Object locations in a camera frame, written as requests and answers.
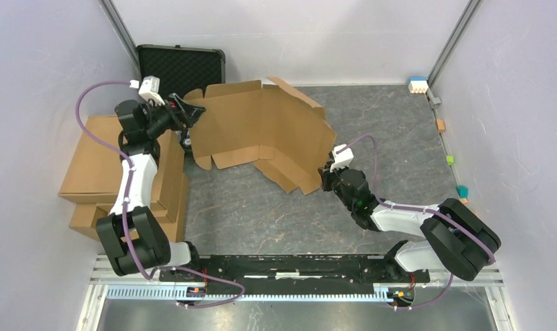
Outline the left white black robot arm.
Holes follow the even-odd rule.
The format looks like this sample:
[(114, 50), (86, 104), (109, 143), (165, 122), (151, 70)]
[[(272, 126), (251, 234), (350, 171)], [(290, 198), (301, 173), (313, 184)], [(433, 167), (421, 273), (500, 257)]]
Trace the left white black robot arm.
[(192, 128), (205, 113), (203, 106), (170, 94), (164, 101), (127, 100), (114, 112), (121, 125), (118, 146), (123, 177), (117, 199), (96, 232), (114, 273), (120, 277), (141, 273), (170, 262), (166, 234), (150, 209), (152, 184), (161, 148), (158, 138), (167, 131)]

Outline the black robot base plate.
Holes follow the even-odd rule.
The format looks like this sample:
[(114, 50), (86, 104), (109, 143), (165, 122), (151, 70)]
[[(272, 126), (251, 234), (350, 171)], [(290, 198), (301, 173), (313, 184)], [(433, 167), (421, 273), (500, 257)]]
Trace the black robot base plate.
[(406, 272), (392, 258), (369, 254), (210, 255), (196, 270), (221, 279), (207, 280), (207, 294), (248, 295), (371, 294), (373, 285), (427, 283), (428, 272)]

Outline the brown cardboard box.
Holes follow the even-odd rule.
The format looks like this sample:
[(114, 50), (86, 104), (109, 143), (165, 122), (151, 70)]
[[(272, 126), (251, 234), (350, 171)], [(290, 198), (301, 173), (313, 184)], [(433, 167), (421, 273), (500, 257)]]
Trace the brown cardboard box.
[(285, 192), (318, 190), (336, 133), (323, 106), (278, 77), (194, 90), (205, 112), (190, 128), (196, 164), (211, 170), (252, 163)]

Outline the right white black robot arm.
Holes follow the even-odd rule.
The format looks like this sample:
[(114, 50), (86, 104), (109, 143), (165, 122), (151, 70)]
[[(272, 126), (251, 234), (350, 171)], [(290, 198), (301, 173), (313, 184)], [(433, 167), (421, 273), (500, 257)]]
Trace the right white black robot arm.
[(500, 237), (458, 199), (447, 198), (437, 205), (393, 203), (376, 198), (360, 170), (325, 166), (318, 173), (322, 190), (333, 192), (360, 228), (421, 238), (400, 243), (387, 253), (384, 271), (393, 281), (437, 268), (472, 281), (494, 262), (502, 245)]

